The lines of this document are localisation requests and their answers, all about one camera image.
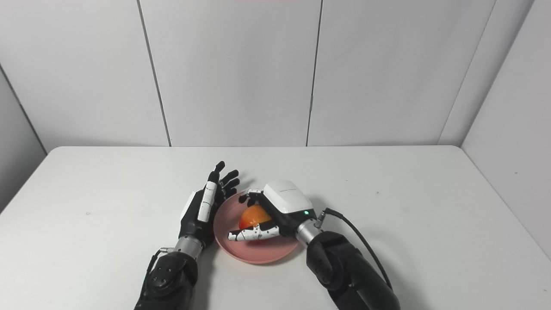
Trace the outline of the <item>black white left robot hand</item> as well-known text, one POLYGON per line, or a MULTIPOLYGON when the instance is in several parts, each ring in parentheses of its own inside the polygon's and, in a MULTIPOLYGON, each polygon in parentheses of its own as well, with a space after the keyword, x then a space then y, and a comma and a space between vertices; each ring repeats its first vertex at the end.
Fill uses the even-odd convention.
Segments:
POLYGON ((224 161, 215 165, 204 187, 190 195, 181 216, 179 238, 195 238, 204 248, 214 242, 214 218, 220 206, 236 194, 240 184, 238 170, 221 177, 224 167, 224 161))

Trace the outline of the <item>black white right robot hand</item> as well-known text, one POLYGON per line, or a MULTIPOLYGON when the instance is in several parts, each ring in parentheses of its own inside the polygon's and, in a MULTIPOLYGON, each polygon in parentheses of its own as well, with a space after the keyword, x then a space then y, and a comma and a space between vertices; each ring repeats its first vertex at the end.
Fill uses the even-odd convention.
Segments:
POLYGON ((307 247, 320 233, 314 226, 316 214, 312 202, 291 181, 272 181, 263 189, 248 189, 238 201, 249 207, 260 205, 270 220, 230 231, 231 241, 260 241, 281 236, 295 238, 307 247))

